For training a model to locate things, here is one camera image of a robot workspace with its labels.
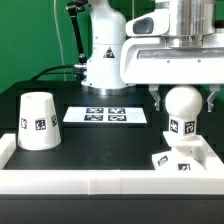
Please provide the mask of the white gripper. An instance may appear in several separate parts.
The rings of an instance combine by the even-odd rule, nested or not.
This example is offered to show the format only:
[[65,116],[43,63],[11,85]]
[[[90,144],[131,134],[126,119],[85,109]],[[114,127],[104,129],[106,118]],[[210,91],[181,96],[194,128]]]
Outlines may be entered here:
[[157,8],[126,24],[120,76],[128,84],[148,84],[160,110],[159,86],[211,84],[207,111],[224,84],[224,24],[210,8]]

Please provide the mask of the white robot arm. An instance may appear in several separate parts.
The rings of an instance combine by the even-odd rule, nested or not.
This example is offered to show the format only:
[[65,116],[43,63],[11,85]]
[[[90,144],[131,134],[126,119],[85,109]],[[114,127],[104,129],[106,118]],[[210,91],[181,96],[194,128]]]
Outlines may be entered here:
[[224,84],[224,24],[215,0],[155,0],[155,10],[131,21],[108,0],[89,0],[92,55],[83,87],[119,94],[145,84],[160,104],[161,85],[207,84],[208,103]]

